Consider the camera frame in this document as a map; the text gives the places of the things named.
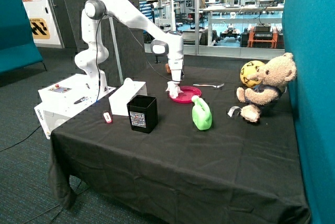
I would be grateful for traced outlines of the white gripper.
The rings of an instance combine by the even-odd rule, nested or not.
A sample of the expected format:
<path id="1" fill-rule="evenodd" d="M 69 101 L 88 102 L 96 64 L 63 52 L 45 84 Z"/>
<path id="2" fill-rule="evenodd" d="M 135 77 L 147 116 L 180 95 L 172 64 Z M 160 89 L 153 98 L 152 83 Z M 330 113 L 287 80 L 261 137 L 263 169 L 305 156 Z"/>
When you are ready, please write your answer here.
<path id="1" fill-rule="evenodd" d="M 171 70 L 171 77 L 173 82 L 181 82 L 184 79 L 184 68 L 172 69 Z"/>

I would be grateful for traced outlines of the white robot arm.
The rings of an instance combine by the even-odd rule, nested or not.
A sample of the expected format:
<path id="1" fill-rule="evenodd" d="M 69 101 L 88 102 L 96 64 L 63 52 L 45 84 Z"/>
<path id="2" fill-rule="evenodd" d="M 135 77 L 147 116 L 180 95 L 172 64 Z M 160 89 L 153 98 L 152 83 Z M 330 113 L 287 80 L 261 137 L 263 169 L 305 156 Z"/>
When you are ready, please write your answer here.
<path id="1" fill-rule="evenodd" d="M 184 43 L 180 33 L 161 30 L 128 0 L 88 0 L 81 17 L 82 38 L 88 44 L 88 49 L 75 56 L 75 64 L 88 75 L 89 87 L 106 86 L 106 78 L 97 65 L 109 55 L 101 37 L 101 21 L 109 17 L 114 17 L 128 28 L 148 32 L 154 38 L 151 43 L 152 52 L 168 58 L 172 74 L 169 91 L 179 87 L 184 77 Z"/>

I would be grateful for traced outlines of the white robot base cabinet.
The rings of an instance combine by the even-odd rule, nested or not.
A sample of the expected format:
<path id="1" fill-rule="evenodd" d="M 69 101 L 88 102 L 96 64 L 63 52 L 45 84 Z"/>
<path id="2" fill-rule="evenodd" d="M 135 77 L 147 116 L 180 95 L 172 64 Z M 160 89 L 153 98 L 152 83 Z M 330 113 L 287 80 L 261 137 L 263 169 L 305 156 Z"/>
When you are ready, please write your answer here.
<path id="1" fill-rule="evenodd" d="M 50 139 L 51 132 L 55 128 L 114 90 L 114 87 L 106 86 L 102 88 L 102 91 L 98 91 L 97 86 L 91 86 L 85 74 L 74 74 L 38 90 L 42 102 L 34 110 L 46 138 Z M 88 97 L 88 100 L 74 104 L 82 97 Z"/>

